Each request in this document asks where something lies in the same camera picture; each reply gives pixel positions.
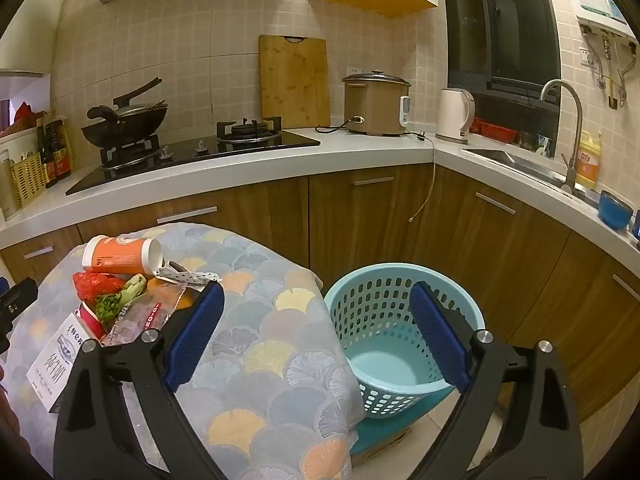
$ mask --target countertop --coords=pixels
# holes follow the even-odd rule
[[[48,189],[26,208],[0,225],[0,249],[29,238],[93,218],[182,196],[245,186],[269,180],[333,171],[379,168],[401,164],[436,164],[495,187],[546,213],[610,254],[640,278],[640,252],[628,233],[614,232],[599,219],[597,211],[578,199],[526,175],[466,152],[467,148],[490,148],[535,160],[564,173],[554,160],[472,135],[468,145],[415,136],[369,137],[345,131],[318,134],[312,128],[290,130],[320,140],[319,146],[224,156],[182,166],[151,171],[66,196],[67,189],[95,169],[84,168]],[[428,190],[423,192],[426,198]]]

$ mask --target electrical outlet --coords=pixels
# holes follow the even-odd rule
[[[348,66],[347,67],[347,76],[353,75],[353,74],[364,74],[364,70],[361,68],[358,68],[356,66]]]
[[[580,62],[583,66],[591,66],[591,53],[586,48],[580,49]]]

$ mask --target faucet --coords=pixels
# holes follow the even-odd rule
[[[576,165],[578,163],[578,150],[580,150],[580,136],[582,135],[582,103],[580,102],[580,97],[578,96],[578,92],[575,91],[575,88],[563,79],[552,79],[549,81],[542,89],[542,92],[540,92],[541,101],[545,100],[549,90],[554,86],[563,86],[566,88],[574,98],[575,107],[578,110],[578,121],[575,127],[574,152],[572,153],[569,162],[566,161],[564,153],[560,154],[562,156],[562,160],[564,160],[564,163],[567,166],[566,179],[564,184],[562,184],[562,189],[573,193],[575,188],[575,177],[577,176]]]

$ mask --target light blue plastic basket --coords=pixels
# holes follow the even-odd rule
[[[452,389],[409,312],[409,293],[426,282],[447,308],[474,330],[482,313],[466,291],[446,276],[411,264],[379,264],[350,272],[324,300],[353,373],[367,416],[387,418],[425,396]]]

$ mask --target brown rice cooker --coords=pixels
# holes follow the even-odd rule
[[[369,135],[401,135],[409,124],[410,83],[385,75],[352,74],[344,81],[344,120],[347,128]]]

